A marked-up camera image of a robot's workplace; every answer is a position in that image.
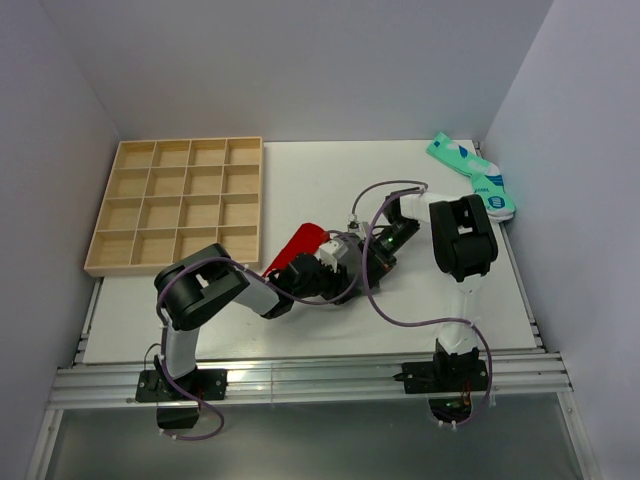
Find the red Santa sock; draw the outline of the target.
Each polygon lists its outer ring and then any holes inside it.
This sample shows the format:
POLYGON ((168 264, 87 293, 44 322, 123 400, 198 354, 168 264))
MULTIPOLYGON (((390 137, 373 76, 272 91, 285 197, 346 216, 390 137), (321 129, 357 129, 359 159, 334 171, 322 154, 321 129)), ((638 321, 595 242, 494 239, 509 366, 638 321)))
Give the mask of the red Santa sock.
POLYGON ((322 227, 310 222, 303 223, 276 255, 262 276, 267 277, 274 271, 284 269, 301 253, 315 254, 318 248, 328 240, 329 233, 322 227))

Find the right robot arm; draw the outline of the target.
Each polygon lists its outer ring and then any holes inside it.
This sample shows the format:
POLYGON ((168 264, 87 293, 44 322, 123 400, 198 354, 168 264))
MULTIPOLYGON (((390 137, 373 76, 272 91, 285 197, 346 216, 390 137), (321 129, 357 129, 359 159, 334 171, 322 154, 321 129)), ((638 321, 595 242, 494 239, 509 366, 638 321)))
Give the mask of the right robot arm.
POLYGON ((389 194, 374 214, 370 226, 383 216, 389 225, 379 236, 368 230, 361 260, 363 288, 370 304, 387 322, 400 327, 438 325, 435 354, 431 361, 435 383, 452 390, 467 375, 482 376, 490 367, 480 359, 479 344, 486 340, 476 326, 472 304, 498 257, 498 244, 483 201, 476 194, 449 198, 421 188, 389 194), (433 258, 441 273, 453 282, 456 292, 451 298, 449 315, 421 322, 402 322, 391 318, 377 305, 371 287, 379 283, 373 275, 374 263, 386 272, 394 265, 395 254, 418 232, 422 225, 430 228, 433 258))

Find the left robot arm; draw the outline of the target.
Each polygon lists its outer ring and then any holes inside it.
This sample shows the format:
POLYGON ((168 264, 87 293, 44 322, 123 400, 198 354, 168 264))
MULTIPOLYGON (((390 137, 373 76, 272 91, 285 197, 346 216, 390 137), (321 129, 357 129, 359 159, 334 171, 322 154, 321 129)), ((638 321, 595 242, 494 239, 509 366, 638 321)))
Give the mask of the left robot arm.
POLYGON ((227 305, 236 303, 274 319, 296 303, 344 303, 360 276, 341 263, 331 266, 314 254, 299 253, 284 268, 263 277, 234 261, 219 243, 166 267, 154 279, 156 311, 163 324, 159 388, 172 399, 191 394, 200 329, 227 305))

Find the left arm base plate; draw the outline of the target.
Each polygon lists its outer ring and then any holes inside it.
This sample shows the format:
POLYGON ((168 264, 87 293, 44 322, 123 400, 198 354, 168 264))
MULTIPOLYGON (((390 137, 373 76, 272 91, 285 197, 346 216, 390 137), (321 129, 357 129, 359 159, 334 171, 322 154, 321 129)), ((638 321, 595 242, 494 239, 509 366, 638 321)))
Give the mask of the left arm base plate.
MULTIPOLYGON (((201 400, 223 400, 227 387, 225 369, 195 369, 191 373, 175 379, 182 390, 201 400)), ((164 376, 161 370, 144 370, 140 373, 135 393, 138 403, 162 403, 188 400, 164 376)))

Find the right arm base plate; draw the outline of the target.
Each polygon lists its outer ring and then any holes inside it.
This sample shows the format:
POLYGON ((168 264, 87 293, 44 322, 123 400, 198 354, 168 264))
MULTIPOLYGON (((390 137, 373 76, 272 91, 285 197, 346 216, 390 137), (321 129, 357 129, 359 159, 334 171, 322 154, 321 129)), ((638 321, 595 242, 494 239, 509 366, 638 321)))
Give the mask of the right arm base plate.
POLYGON ((393 376, 406 394, 485 391, 489 374, 483 360, 462 362, 434 357, 431 361, 405 362, 393 376))

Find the grey sock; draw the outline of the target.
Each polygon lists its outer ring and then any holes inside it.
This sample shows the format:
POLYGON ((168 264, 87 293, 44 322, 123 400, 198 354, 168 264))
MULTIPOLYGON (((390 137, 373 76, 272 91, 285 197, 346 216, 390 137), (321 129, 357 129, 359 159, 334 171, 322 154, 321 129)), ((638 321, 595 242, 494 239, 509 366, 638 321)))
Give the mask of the grey sock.
POLYGON ((360 295, 363 286, 362 280, 362 246, 363 240, 354 233, 343 233, 333 237, 340 248, 335 254, 338 265, 338 273, 343 278, 343 283, 349 286, 355 282, 349 291, 352 295, 360 295))

